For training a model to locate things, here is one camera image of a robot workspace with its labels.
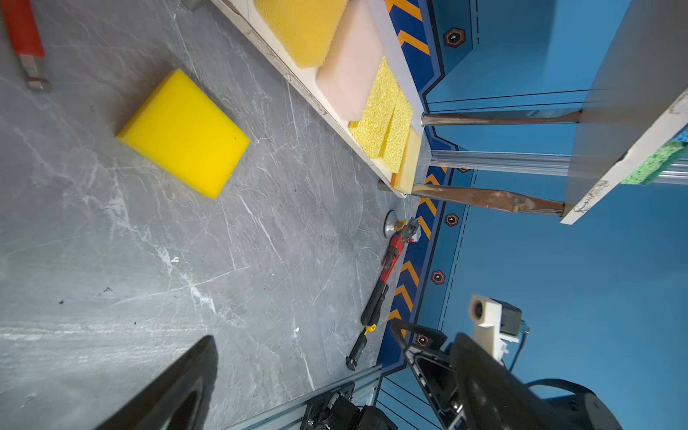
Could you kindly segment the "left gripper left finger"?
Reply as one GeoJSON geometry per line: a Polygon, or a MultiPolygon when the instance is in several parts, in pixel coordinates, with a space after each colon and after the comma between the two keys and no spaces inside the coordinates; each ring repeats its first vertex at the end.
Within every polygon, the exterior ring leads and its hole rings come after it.
{"type": "Polygon", "coordinates": [[[218,374],[211,335],[202,337],[99,429],[202,429],[218,374]]]}

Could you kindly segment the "blue sponge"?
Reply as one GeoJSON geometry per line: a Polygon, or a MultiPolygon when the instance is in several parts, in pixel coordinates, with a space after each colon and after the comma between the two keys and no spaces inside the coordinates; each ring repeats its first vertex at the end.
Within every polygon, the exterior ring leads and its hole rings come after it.
{"type": "Polygon", "coordinates": [[[688,125],[686,125],[672,140],[674,142],[688,143],[688,125]]]}

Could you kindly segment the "long yellow foam sponge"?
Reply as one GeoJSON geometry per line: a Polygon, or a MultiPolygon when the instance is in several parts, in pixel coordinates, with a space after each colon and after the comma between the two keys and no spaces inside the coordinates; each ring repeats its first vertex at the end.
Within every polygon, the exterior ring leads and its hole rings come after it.
{"type": "Polygon", "coordinates": [[[299,68],[324,64],[347,0],[263,0],[254,7],[299,68]]]}

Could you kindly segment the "cream yellow sponge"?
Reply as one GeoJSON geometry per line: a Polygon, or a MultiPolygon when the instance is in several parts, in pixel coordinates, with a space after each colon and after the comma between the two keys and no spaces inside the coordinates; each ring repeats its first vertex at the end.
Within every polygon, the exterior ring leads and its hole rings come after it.
{"type": "Polygon", "coordinates": [[[414,185],[417,163],[422,139],[419,134],[410,127],[410,134],[406,143],[401,166],[397,173],[392,175],[392,188],[399,193],[410,195],[414,185]]]}

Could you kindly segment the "green scouring pad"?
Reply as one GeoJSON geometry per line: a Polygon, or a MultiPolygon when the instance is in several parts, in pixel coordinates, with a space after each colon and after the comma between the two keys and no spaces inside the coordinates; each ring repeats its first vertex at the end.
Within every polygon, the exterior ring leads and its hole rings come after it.
{"type": "Polygon", "coordinates": [[[671,141],[654,152],[623,181],[623,185],[647,185],[681,159],[687,152],[687,143],[671,141]]]}

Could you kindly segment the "yellow porous sponge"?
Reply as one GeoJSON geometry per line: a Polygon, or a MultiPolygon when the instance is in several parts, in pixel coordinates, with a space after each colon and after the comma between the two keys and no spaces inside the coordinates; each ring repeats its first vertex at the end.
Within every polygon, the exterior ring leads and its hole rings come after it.
{"type": "Polygon", "coordinates": [[[349,132],[370,159],[383,154],[383,141],[400,93],[401,87],[383,57],[362,117],[349,123],[349,132]]]}
{"type": "Polygon", "coordinates": [[[404,91],[397,91],[392,117],[383,139],[383,155],[380,159],[383,166],[394,174],[401,168],[413,113],[413,107],[404,91]]]}

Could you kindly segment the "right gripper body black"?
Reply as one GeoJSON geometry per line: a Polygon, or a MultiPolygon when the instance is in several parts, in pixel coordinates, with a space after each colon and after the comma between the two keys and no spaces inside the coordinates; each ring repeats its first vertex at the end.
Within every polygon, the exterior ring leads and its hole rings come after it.
{"type": "MultiPolygon", "coordinates": [[[[429,376],[429,401],[447,429],[467,429],[448,356],[448,376],[429,376]]],[[[573,429],[620,429],[620,421],[590,389],[561,379],[523,383],[539,399],[574,425],[573,429]]]]}

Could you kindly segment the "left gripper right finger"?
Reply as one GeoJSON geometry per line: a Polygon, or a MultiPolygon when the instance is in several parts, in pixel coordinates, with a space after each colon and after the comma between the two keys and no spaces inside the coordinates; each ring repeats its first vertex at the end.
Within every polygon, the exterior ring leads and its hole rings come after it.
{"type": "Polygon", "coordinates": [[[467,429],[573,429],[465,333],[450,350],[467,429]]]}

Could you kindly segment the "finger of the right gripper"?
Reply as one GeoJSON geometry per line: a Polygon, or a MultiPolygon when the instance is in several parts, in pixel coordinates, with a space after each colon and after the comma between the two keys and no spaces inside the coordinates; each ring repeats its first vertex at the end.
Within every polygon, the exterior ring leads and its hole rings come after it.
{"type": "Polygon", "coordinates": [[[443,350],[448,338],[444,333],[400,319],[389,325],[415,376],[448,376],[448,356],[443,350]]]}

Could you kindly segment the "small thick yellow sponge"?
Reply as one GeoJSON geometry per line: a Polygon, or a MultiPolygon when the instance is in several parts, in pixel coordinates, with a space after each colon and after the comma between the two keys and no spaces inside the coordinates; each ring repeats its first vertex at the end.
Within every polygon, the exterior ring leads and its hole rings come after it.
{"type": "Polygon", "coordinates": [[[116,139],[211,199],[218,198],[250,143],[180,69],[162,80],[116,139]]]}

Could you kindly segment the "pale pink sponge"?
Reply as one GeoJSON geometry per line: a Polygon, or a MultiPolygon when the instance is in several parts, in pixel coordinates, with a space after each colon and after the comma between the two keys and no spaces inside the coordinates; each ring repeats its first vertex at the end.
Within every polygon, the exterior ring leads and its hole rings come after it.
{"type": "Polygon", "coordinates": [[[383,58],[383,40],[367,1],[350,1],[315,81],[343,121],[363,115],[383,58]]]}

